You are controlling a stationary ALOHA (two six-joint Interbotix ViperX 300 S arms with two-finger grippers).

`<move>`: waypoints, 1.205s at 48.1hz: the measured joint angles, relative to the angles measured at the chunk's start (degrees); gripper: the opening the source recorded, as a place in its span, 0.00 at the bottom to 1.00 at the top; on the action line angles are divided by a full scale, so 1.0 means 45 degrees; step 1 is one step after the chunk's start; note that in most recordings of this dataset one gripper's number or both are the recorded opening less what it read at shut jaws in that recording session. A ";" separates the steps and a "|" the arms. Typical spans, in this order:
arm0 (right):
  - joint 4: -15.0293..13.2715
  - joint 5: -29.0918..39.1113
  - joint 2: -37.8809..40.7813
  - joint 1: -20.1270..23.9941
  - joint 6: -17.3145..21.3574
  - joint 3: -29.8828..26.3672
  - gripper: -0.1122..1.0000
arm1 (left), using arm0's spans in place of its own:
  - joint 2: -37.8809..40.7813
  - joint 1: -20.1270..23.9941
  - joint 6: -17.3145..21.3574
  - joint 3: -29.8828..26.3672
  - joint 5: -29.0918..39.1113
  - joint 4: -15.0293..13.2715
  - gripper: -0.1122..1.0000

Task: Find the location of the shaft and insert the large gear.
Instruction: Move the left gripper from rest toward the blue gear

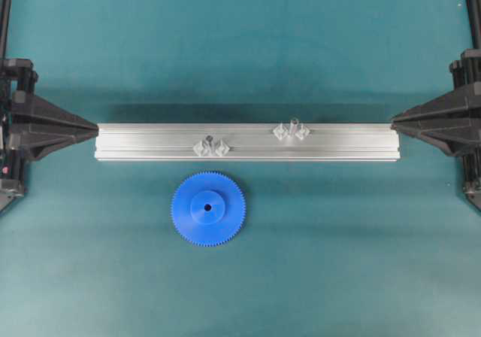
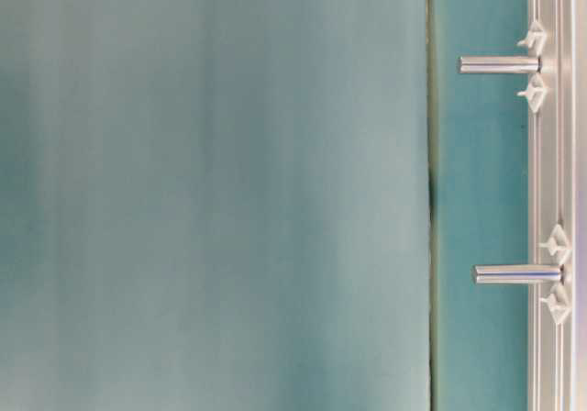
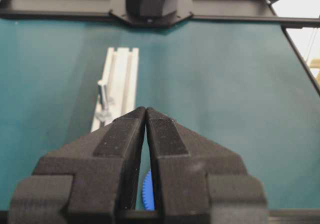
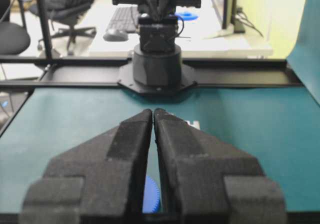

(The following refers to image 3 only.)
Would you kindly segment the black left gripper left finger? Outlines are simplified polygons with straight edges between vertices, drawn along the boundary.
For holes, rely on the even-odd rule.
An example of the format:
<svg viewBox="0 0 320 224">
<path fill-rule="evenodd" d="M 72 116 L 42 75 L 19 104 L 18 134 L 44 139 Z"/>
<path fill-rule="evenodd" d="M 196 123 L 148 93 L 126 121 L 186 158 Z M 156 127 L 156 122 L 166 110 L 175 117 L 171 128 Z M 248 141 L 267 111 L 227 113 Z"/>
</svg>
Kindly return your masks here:
<svg viewBox="0 0 320 224">
<path fill-rule="evenodd" d="M 16 187 L 10 224 L 112 224 L 133 209 L 145 135 L 146 109 L 116 118 L 42 156 Z"/>
</svg>

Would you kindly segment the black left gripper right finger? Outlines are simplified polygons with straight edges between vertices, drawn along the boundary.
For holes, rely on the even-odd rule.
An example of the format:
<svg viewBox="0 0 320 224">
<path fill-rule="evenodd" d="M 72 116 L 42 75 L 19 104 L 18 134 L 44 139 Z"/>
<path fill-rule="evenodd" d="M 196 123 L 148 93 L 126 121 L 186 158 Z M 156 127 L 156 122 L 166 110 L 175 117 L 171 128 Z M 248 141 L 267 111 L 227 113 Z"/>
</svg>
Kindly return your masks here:
<svg viewBox="0 0 320 224">
<path fill-rule="evenodd" d="M 166 224 L 266 224 L 262 183 L 242 157 L 149 107 L 155 206 Z"/>
</svg>

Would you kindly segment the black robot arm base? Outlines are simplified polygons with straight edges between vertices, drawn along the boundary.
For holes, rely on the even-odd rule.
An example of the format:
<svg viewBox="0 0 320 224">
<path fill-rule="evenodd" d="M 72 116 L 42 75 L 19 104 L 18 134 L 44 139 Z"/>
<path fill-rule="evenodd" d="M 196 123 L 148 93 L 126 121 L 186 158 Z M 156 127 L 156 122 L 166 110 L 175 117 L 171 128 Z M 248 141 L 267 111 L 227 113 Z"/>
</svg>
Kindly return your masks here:
<svg viewBox="0 0 320 224">
<path fill-rule="evenodd" d="M 139 28 L 168 28 L 193 16 L 193 0 L 110 0 L 109 14 Z"/>
</svg>

